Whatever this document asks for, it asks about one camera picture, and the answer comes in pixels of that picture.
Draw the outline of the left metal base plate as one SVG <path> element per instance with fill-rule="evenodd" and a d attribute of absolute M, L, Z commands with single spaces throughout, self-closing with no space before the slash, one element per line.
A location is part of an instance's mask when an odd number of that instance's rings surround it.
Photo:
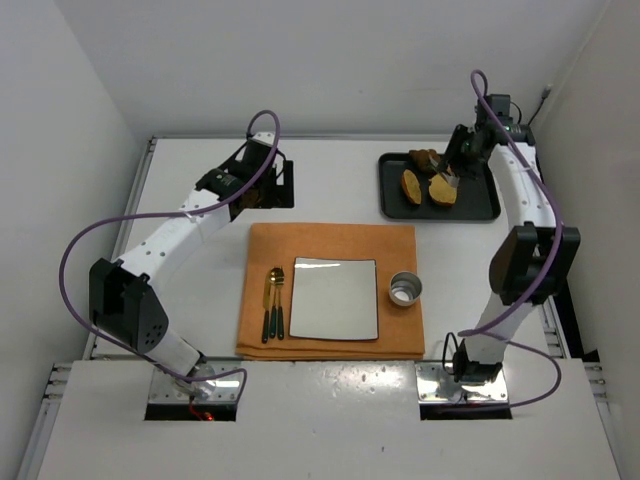
<path fill-rule="evenodd" d="M 202 382 L 186 383 L 154 369 L 148 392 L 148 404 L 160 406 L 231 405 L 238 400 L 244 383 L 239 361 L 208 360 L 196 368 L 199 377 L 215 376 Z"/>

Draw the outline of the dark brown bread piece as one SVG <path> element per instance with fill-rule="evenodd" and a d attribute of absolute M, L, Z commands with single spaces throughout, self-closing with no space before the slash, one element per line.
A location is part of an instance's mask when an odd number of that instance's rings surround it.
<path fill-rule="evenodd" d="M 409 157 L 425 174 L 437 174 L 445 170 L 446 164 L 434 149 L 410 150 Z"/>

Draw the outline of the bread slice middle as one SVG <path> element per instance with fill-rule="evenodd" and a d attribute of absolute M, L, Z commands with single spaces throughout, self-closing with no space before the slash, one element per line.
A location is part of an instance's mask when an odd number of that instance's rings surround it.
<path fill-rule="evenodd" d="M 429 197 L 440 206 L 453 206 L 457 200 L 459 179 L 449 173 L 439 173 L 430 179 L 428 187 Z"/>

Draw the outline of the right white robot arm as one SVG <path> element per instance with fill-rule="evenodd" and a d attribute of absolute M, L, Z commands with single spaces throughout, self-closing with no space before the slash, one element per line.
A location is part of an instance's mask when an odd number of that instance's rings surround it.
<path fill-rule="evenodd" d="M 564 226 L 544 185 L 529 127 L 514 123 L 506 95 L 480 97 L 474 134 L 462 153 L 488 165 L 509 232 L 489 266 L 491 295 L 477 325 L 460 333 L 452 359 L 457 382 L 485 383 L 500 373 L 507 344 L 526 317 L 566 282 L 581 236 Z"/>

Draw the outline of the black tray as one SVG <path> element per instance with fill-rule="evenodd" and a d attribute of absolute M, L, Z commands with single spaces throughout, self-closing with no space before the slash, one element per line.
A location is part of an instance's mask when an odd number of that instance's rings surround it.
<path fill-rule="evenodd" d="M 412 204 L 401 187 L 405 170 L 420 182 L 423 201 Z M 428 194 L 430 177 L 420 172 L 408 153 L 385 153 L 378 160 L 380 209 L 389 219 L 402 221 L 491 222 L 501 213 L 493 175 L 486 164 L 476 164 L 462 177 L 453 206 L 437 205 Z"/>

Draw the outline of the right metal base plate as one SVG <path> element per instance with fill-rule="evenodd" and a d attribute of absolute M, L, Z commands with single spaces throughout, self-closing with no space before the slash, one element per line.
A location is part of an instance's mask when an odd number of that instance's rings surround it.
<path fill-rule="evenodd" d="M 415 363 L 416 386 L 421 405 L 466 405 L 509 403 L 505 375 L 499 372 L 495 380 L 456 382 L 440 362 Z"/>

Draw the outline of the metal cup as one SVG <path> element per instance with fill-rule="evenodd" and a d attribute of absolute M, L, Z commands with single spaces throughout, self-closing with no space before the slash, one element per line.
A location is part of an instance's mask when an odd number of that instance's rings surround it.
<path fill-rule="evenodd" d="M 414 305 L 422 291 L 422 282 L 413 272 L 401 271 L 391 278 L 389 297 L 396 306 L 407 308 Z"/>

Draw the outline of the white square plate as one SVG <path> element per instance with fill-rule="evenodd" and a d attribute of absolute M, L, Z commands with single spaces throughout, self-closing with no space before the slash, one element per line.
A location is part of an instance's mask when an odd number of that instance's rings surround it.
<path fill-rule="evenodd" d="M 298 257 L 289 334 L 329 341 L 378 339 L 376 261 Z"/>

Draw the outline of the metal base plate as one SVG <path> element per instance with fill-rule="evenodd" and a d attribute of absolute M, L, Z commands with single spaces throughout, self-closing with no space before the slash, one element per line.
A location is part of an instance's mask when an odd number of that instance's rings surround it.
<path fill-rule="evenodd" d="M 148 404 L 160 406 L 231 405 L 238 400 L 244 383 L 239 361 L 208 360 L 196 368 L 199 377 L 215 376 L 202 382 L 186 383 L 154 369 L 148 392 Z"/>
<path fill-rule="evenodd" d="M 421 405 L 466 405 L 509 403 L 505 375 L 499 372 L 495 380 L 456 382 L 440 362 L 415 363 L 416 386 Z"/>

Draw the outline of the bread slice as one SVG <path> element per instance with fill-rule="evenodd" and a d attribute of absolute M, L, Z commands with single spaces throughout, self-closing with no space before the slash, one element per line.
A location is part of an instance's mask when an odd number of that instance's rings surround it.
<path fill-rule="evenodd" d="M 407 200 L 412 205 L 420 205 L 422 202 L 421 185 L 413 171 L 405 169 L 401 176 L 401 188 Z"/>
<path fill-rule="evenodd" d="M 457 200 L 459 179 L 449 173 L 439 173 L 430 179 L 428 187 L 429 197 L 440 206 L 453 206 Z"/>

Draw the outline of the bread slice left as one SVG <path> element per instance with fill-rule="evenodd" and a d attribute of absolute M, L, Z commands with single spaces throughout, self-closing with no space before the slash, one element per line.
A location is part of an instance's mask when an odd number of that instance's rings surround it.
<path fill-rule="evenodd" d="M 401 176 L 401 188 L 407 200 L 412 205 L 420 205 L 422 202 L 421 185 L 413 171 L 405 169 Z"/>

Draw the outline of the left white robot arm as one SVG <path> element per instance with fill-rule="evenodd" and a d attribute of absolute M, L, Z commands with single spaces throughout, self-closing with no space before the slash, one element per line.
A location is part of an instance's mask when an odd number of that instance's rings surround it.
<path fill-rule="evenodd" d="M 89 272 L 92 324 L 171 371 L 188 385 L 204 374 L 204 355 L 171 329 L 159 299 L 170 277 L 214 233 L 248 209 L 290 208 L 293 190 L 277 182 L 273 133 L 249 134 L 230 158 L 195 184 L 175 216 L 114 261 Z"/>

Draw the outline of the metal serving tongs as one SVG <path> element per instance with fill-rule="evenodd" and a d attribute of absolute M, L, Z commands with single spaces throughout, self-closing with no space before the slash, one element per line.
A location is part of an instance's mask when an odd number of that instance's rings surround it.
<path fill-rule="evenodd" d="M 459 178 L 454 174 L 451 173 L 448 168 L 449 165 L 448 163 L 443 160 L 440 157 L 436 157 L 433 155 L 429 156 L 429 163 L 431 165 L 431 168 L 433 170 L 433 172 L 436 175 L 439 175 L 440 177 L 442 177 L 450 187 L 452 188 L 457 188 L 459 185 Z"/>

